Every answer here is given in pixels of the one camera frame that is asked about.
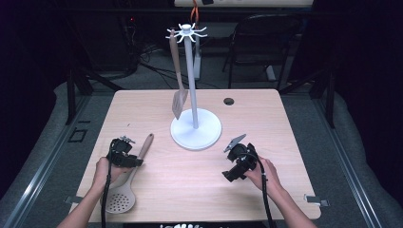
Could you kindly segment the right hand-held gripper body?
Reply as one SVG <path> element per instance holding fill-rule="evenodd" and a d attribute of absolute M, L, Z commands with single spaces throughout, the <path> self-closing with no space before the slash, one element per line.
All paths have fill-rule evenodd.
<path fill-rule="evenodd" d="M 255 147 L 248 143 L 244 145 L 241 141 L 246 137 L 242 134 L 230 141 L 230 143 L 223 149 L 227 152 L 227 159 L 235 164 L 229 171 L 240 172 L 239 179 L 244 180 L 246 176 L 244 173 L 248 170 L 254 170 L 258 162 L 258 154 Z"/>

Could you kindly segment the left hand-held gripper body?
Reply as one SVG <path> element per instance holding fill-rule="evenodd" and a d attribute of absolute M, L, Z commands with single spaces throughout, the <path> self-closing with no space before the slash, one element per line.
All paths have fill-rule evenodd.
<path fill-rule="evenodd" d="M 133 167 L 135 165 L 135 157 L 129 155 L 132 149 L 133 141 L 126 136 L 113 139 L 109 145 L 109 151 L 106 158 L 116 166 Z"/>

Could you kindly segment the beige slotted spoon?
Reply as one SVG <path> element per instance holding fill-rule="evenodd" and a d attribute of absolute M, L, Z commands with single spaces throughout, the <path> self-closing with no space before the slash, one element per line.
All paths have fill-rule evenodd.
<path fill-rule="evenodd" d="M 139 152 L 138 155 L 133 155 L 136 158 L 144 160 L 144 157 L 150 148 L 152 142 L 154 140 L 154 134 L 150 133 Z M 110 188 L 110 177 L 107 177 L 106 186 L 104 189 L 104 193 L 101 197 L 101 208 L 102 211 L 111 213 L 111 214 L 119 214 L 127 212 L 135 203 L 135 195 L 131 190 L 131 182 L 136 174 L 138 167 L 127 167 L 131 168 L 132 173 L 130 174 L 128 180 L 122 186 Z"/>

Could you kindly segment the white utensil rack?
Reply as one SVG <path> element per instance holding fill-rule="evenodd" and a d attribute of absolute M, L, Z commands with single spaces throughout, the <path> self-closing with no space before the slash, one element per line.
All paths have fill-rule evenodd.
<path fill-rule="evenodd" d="M 196 59 L 193 57 L 192 44 L 197 44 L 205 28 L 195 29 L 195 25 L 179 25 L 175 30 L 177 43 L 184 43 L 189 88 L 183 105 L 182 115 L 170 125 L 171 137 L 180 147 L 200 151 L 211 147 L 221 136 L 221 121 L 213 112 L 198 108 L 195 85 Z"/>

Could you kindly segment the beige spatula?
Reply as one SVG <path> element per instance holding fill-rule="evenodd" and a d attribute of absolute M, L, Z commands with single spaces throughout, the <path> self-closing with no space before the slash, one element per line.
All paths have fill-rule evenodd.
<path fill-rule="evenodd" d="M 180 57 L 179 57 L 179 49 L 177 39 L 175 37 L 175 30 L 171 29 L 169 34 L 169 45 L 171 56 L 175 68 L 175 73 L 177 77 L 177 82 L 179 86 L 179 90 L 174 93 L 173 103 L 172 103 L 172 111 L 175 118 L 178 120 L 182 115 L 183 105 L 187 99 L 187 90 L 184 88 L 182 83 L 182 73 L 180 66 Z"/>

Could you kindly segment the person's left hand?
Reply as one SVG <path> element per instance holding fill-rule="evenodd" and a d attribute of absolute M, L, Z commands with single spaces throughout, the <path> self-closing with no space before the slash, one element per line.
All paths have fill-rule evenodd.
<path fill-rule="evenodd" d="M 101 157 L 96 163 L 96 171 L 92 186 L 103 190 L 106 186 L 107 177 L 110 177 L 110 181 L 114 182 L 123 173 L 130 171 L 131 168 L 119 167 L 114 164 L 110 165 L 109 160 L 106 157 Z"/>

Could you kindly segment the person's right hand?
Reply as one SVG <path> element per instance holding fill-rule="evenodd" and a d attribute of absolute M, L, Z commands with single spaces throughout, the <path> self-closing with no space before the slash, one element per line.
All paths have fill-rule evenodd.
<path fill-rule="evenodd" d="M 263 157 L 259 157 L 257 167 L 254 170 L 246 171 L 245 176 L 259 190 L 262 190 L 263 184 L 266 184 L 265 192 L 270 198 L 273 198 L 282 189 L 276 167 Z"/>

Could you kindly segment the person's black printed clothing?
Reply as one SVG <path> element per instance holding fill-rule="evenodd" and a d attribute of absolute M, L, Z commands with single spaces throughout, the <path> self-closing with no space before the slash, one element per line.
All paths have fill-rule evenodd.
<path fill-rule="evenodd" d="M 261 221 L 248 222 L 182 222 L 124 223 L 123 228 L 267 228 Z"/>

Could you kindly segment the black chair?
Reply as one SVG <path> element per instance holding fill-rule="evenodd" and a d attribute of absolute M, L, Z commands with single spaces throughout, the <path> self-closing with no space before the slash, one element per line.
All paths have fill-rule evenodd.
<path fill-rule="evenodd" d="M 254 14 L 242 19 L 234 29 L 222 71 L 229 66 L 228 87 L 232 87 L 234 67 L 280 66 L 275 79 L 280 88 L 289 56 L 290 41 L 298 34 L 302 19 L 294 14 Z"/>

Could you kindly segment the pale background table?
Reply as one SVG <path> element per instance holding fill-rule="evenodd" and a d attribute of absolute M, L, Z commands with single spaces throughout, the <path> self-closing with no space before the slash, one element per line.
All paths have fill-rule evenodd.
<path fill-rule="evenodd" d="M 310 8 L 314 0 L 174 0 L 176 7 L 208 8 Z"/>

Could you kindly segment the black metal frame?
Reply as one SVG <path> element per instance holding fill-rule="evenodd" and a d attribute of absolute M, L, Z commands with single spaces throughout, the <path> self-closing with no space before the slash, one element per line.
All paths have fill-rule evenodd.
<path fill-rule="evenodd" d="M 313 82 L 309 96 L 312 99 L 319 99 L 323 94 L 326 94 L 325 98 L 325 120 L 331 128 L 335 127 L 334 124 L 334 99 L 335 99 L 335 83 L 336 75 L 332 69 L 320 69 L 317 72 L 310 74 L 301 80 L 298 80 L 290 85 L 282 88 L 279 93 L 281 95 L 288 94 L 293 90 L 309 83 Z"/>
<path fill-rule="evenodd" d="M 67 121 L 66 125 L 72 123 L 76 116 L 76 90 L 79 90 L 83 95 L 90 96 L 94 89 L 90 84 L 90 80 L 95 80 L 102 85 L 112 89 L 113 91 L 122 90 L 119 85 L 115 85 L 107 78 L 102 77 L 100 74 L 89 70 L 82 66 L 73 67 L 67 74 Z"/>

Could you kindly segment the metal table bracket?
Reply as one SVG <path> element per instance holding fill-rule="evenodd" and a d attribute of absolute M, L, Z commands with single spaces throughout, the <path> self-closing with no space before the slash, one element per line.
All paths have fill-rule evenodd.
<path fill-rule="evenodd" d="M 319 207 L 328 207 L 330 205 L 330 202 L 328 200 L 322 199 L 321 197 L 318 197 L 318 196 L 304 195 L 304 199 L 308 203 L 312 203 Z"/>

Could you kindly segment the aluminium floor rail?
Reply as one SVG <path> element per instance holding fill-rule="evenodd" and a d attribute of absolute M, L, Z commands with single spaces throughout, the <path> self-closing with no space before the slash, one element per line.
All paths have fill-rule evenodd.
<path fill-rule="evenodd" d="M 328 135 L 330 136 L 332 143 L 336 149 L 336 158 L 343 171 L 344 177 L 348 182 L 349 188 L 354 196 L 355 203 L 357 204 L 362 217 L 364 218 L 368 228 L 383 228 L 379 217 L 374 211 L 367 192 L 365 191 L 356 171 L 351 163 L 351 160 L 347 154 L 347 151 L 339 138 L 336 129 L 332 128 L 328 123 L 325 115 L 325 105 L 321 100 L 313 99 L 313 104 L 317 110 L 319 118 L 324 124 Z"/>
<path fill-rule="evenodd" d="M 0 200 L 0 228 L 19 228 L 42 191 L 89 96 L 79 97 L 76 113 L 66 124 L 67 101 L 57 98 L 49 121 L 6 195 Z"/>

